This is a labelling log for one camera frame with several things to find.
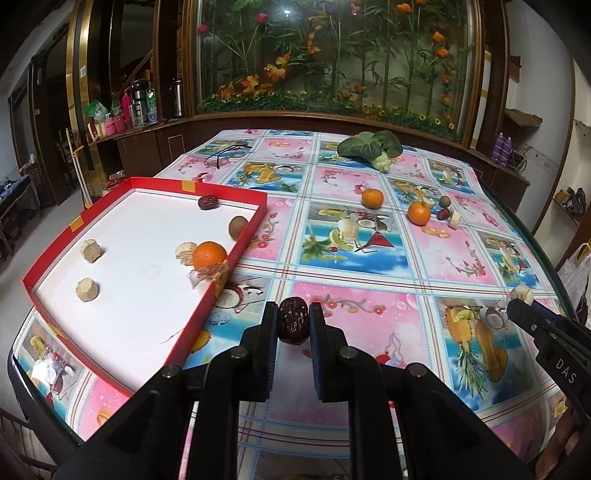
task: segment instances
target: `pastry piece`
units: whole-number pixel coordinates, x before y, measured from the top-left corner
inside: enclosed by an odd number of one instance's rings
[[[449,228],[457,230],[460,226],[460,218],[462,218],[462,216],[458,212],[453,212],[452,217],[449,219],[449,223],[447,224]]]
[[[100,245],[96,240],[88,239],[82,242],[80,253],[88,263],[94,263],[100,257]]]
[[[534,292],[525,283],[520,283],[507,295],[507,303],[513,299],[520,299],[531,305],[534,301]]]
[[[174,257],[178,258],[183,265],[193,265],[193,252],[197,244],[193,242],[183,242],[174,251]]]
[[[82,301],[94,300],[99,294],[99,286],[92,278],[84,278],[76,286],[76,295]]]

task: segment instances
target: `fruit print tablecloth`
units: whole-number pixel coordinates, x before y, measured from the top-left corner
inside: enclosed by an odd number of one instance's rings
[[[344,138],[310,131],[223,131],[158,175],[269,195],[267,217],[186,367],[236,345],[243,330],[260,321],[266,301],[300,296],[321,302],[327,322],[378,362],[427,365],[517,455],[531,459],[564,403],[535,363],[530,337],[507,320],[505,296],[525,283],[538,301],[559,311],[544,270],[468,165],[404,147],[389,173],[381,174],[339,157],[336,148]],[[361,205],[368,188],[384,193],[379,210]],[[411,202],[437,204],[444,194],[452,200],[450,209],[462,215],[458,230],[435,218],[437,205],[427,225],[408,221]],[[455,328],[459,317],[470,329]],[[36,349],[33,336],[46,348]],[[56,413],[87,439],[126,399],[66,352],[33,311],[15,343],[16,356],[33,372],[47,351],[70,369],[55,366],[63,379],[58,388],[49,378],[35,382]],[[300,458],[286,476],[342,471],[348,458],[347,406],[318,401],[310,356],[309,343],[280,344],[270,400],[242,405],[240,479],[275,478],[273,465],[289,464],[286,456],[308,459]]]

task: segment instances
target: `plastic bag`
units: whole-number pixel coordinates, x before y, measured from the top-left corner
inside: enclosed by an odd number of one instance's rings
[[[585,250],[587,250],[587,254],[581,260],[577,260],[579,254],[585,253]],[[582,244],[575,250],[574,254],[564,262],[564,265],[558,272],[558,276],[562,280],[566,293],[569,295],[570,302],[574,307],[579,304],[581,297],[585,293],[587,279],[589,278],[589,272],[591,271],[591,254],[589,254],[588,250],[589,246],[587,244]]]

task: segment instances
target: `orange tape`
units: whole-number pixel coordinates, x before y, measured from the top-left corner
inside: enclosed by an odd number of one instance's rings
[[[195,182],[191,180],[181,180],[181,188],[184,192],[195,193]]]
[[[76,230],[78,230],[82,225],[84,225],[84,220],[82,219],[81,216],[79,216],[76,220],[74,220],[71,224],[70,224],[70,230],[72,230],[72,232],[75,232]]]

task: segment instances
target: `orange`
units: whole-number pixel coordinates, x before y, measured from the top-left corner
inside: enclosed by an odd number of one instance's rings
[[[195,270],[203,270],[222,263],[227,256],[226,250],[220,244],[203,242],[193,250],[193,267]]]
[[[423,226],[431,219],[431,210],[423,202],[412,202],[408,207],[407,215],[412,223]]]
[[[380,208],[384,202],[384,194],[377,189],[367,189],[361,194],[361,203],[367,208]]]

